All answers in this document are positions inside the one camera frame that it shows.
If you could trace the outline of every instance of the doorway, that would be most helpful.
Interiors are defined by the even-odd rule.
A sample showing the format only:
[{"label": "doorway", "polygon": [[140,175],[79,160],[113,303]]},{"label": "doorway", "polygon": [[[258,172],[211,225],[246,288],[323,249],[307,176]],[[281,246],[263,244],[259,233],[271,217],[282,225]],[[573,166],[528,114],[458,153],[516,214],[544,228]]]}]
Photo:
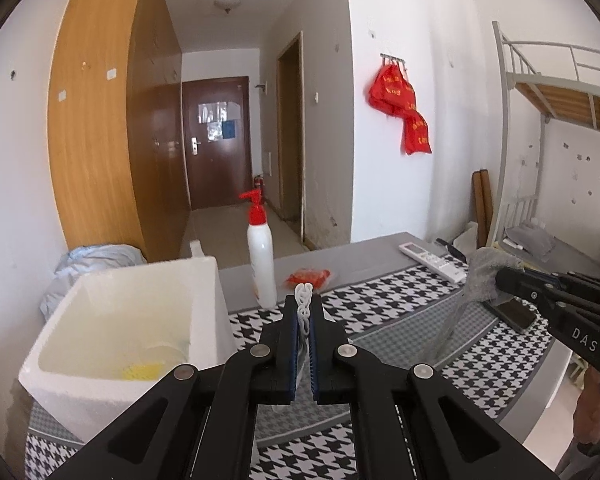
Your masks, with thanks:
[{"label": "doorway", "polygon": [[249,78],[184,82],[182,119],[191,208],[240,202],[253,187]]},{"label": "doorway", "polygon": [[304,92],[302,34],[278,58],[280,213],[304,239]]}]

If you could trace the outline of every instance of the screw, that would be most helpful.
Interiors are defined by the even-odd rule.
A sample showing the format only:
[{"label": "screw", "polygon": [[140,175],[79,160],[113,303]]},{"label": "screw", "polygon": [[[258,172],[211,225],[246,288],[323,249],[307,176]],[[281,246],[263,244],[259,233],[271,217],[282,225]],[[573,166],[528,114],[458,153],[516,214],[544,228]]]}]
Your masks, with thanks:
[{"label": "screw", "polygon": [[413,375],[419,379],[430,379],[433,377],[433,368],[429,365],[416,365],[413,369]]},{"label": "screw", "polygon": [[173,376],[179,381],[186,381],[193,377],[195,371],[191,365],[180,365],[173,371]]},{"label": "screw", "polygon": [[358,353],[358,349],[353,345],[340,345],[338,346],[338,354],[342,357],[353,357]]},{"label": "screw", "polygon": [[251,347],[251,355],[254,357],[266,357],[271,352],[267,345],[254,345]]}]

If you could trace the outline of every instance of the wooden wardrobe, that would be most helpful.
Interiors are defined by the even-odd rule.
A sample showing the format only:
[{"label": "wooden wardrobe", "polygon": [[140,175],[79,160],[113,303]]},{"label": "wooden wardrobe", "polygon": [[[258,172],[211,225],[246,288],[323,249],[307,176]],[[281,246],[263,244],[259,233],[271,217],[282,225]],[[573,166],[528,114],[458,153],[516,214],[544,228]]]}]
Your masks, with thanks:
[{"label": "wooden wardrobe", "polygon": [[189,215],[182,52],[165,0],[69,0],[48,96],[51,177],[70,249],[179,256]]}]

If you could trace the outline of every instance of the styrofoam box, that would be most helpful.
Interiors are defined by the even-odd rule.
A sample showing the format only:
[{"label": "styrofoam box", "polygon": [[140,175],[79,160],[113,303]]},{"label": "styrofoam box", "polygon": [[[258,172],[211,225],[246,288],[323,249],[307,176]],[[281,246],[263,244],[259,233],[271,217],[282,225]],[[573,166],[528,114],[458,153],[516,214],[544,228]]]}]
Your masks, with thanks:
[{"label": "styrofoam box", "polygon": [[43,328],[20,383],[87,442],[157,381],[129,367],[223,364],[237,350],[214,258],[82,276]]}]

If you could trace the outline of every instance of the remote control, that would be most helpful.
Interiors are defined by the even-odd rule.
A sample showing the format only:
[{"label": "remote control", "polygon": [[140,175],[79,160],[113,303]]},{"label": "remote control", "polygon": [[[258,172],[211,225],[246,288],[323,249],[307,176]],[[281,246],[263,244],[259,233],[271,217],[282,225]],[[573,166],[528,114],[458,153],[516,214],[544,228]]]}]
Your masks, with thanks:
[{"label": "remote control", "polygon": [[454,264],[443,258],[439,258],[435,254],[430,253],[416,244],[402,244],[398,248],[408,257],[420,262],[436,274],[449,280],[451,283],[459,283],[466,278],[466,272],[464,272],[464,270],[459,269],[459,267],[456,267]]}]

